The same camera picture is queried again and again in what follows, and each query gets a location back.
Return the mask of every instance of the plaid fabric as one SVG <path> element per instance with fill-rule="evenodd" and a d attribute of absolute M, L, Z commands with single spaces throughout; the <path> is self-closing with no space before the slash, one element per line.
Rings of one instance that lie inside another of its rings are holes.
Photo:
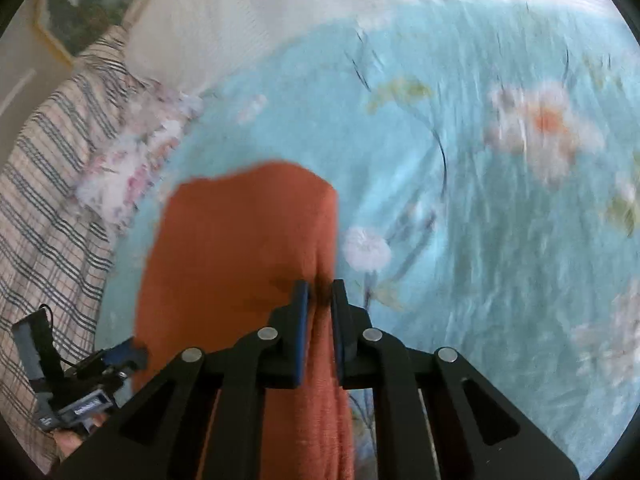
<path fill-rule="evenodd" d="M 27 120 L 0 174 L 0 412 L 42 470 L 55 446 L 31 422 L 35 398 L 11 326 L 47 303 L 62 357 L 74 362 L 94 349 L 111 250 L 100 221 L 79 213 L 72 196 L 92 152 L 117 136 L 135 85 L 125 41 L 115 27 L 80 55 L 76 74 Z"/>

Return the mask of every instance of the turquoise floral fabric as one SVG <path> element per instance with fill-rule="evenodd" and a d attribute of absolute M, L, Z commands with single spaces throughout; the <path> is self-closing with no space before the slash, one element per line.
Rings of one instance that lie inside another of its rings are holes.
<path fill-rule="evenodd" d="M 120 242 L 98 344 L 132 332 L 175 187 L 290 160 L 338 191 L 351 303 L 408 346 L 459 349 L 586 478 L 640 401 L 640 48 L 623 22 L 524 4 L 371 23 L 321 27 L 210 92 Z M 365 392 L 353 408 L 370 478 Z"/>

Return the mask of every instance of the striped fabric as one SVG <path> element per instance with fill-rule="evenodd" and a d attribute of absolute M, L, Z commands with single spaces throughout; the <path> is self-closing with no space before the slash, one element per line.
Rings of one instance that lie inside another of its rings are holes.
<path fill-rule="evenodd" d="M 62 357 L 74 362 L 94 349 L 111 251 L 100 221 L 72 196 L 92 152 L 118 135 L 136 85 L 125 41 L 115 27 L 80 55 L 75 75 L 27 120 L 0 174 L 0 412 L 42 470 L 55 446 L 31 422 L 35 399 L 11 326 L 47 303 Z"/>

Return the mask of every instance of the orange garment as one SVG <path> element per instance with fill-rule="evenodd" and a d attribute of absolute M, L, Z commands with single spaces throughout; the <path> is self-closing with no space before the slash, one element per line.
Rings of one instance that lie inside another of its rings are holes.
<path fill-rule="evenodd" d="M 268 390 L 260 476 L 353 477 L 351 415 L 335 379 L 328 292 L 337 199 L 325 181 L 286 163 L 219 180 L 195 180 L 169 201 L 146 263 L 136 337 L 148 347 L 142 383 L 181 350 L 228 348 L 312 284 L 305 377 Z"/>

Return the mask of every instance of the bed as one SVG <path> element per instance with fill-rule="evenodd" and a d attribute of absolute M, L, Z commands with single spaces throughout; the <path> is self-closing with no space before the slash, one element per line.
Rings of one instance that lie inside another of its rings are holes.
<path fill-rule="evenodd" d="M 185 90 L 215 90 L 120 241 L 104 295 L 108 239 L 66 198 L 95 147 L 118 134 L 129 71 L 148 74 L 124 64 L 122 29 L 86 51 L 2 173 L 0 411 L 30 456 L 46 468 L 52 447 L 28 422 L 33 397 L 10 323 L 46 301 L 64 357 L 91 351 L 96 330 L 98 348 L 120 342 L 172 190 L 284 158 L 340 194 L 338 273 L 352 303 L 408 346 L 460 349 L 589 477 L 640 400 L 634 360 L 616 358 L 635 352 L 625 327 L 639 293 L 638 118 L 628 105 L 640 98 L 638 46 L 609 0 L 552 2 L 396 2 L 298 31 L 289 46 L 267 41 L 250 70 L 214 67 L 191 81 Z M 137 49 L 150 38 L 138 35 Z M 550 148 L 522 121 L 566 139 Z M 540 383 L 549 387 L 533 389 Z M 360 478 L 373 474 L 369 412 L 363 392 L 354 398 Z"/>

